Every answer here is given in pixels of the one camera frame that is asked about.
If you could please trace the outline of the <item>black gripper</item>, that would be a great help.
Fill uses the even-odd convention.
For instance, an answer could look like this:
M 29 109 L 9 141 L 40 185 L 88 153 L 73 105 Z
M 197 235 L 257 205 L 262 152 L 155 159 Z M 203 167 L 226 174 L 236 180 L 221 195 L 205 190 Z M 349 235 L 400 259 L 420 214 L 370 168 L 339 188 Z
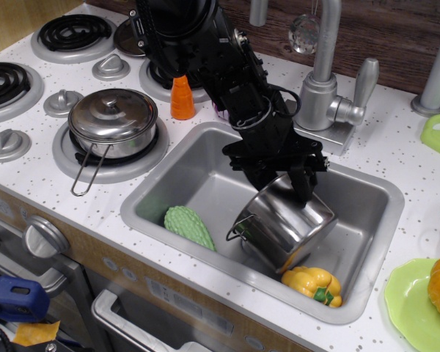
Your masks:
M 271 109 L 250 116 L 231 113 L 228 121 L 241 137 L 222 150 L 235 171 L 243 171 L 258 191 L 277 177 L 276 171 L 288 171 L 298 201 L 311 200 L 315 173 L 325 172 L 329 165 L 320 142 L 297 134 L 292 117 Z

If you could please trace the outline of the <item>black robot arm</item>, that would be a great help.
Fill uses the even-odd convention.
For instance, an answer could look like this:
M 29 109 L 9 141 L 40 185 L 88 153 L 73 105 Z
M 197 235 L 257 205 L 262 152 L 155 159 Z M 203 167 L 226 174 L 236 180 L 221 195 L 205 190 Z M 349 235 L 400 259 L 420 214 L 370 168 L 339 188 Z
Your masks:
M 249 40 L 217 1 L 137 1 L 136 40 L 151 62 L 173 78 L 190 75 L 217 109 L 228 113 L 241 140 L 225 146 L 234 170 L 258 190 L 286 172 L 301 204 L 311 200 L 317 172 L 327 169 L 322 144 L 299 136 L 286 89 L 268 83 Z

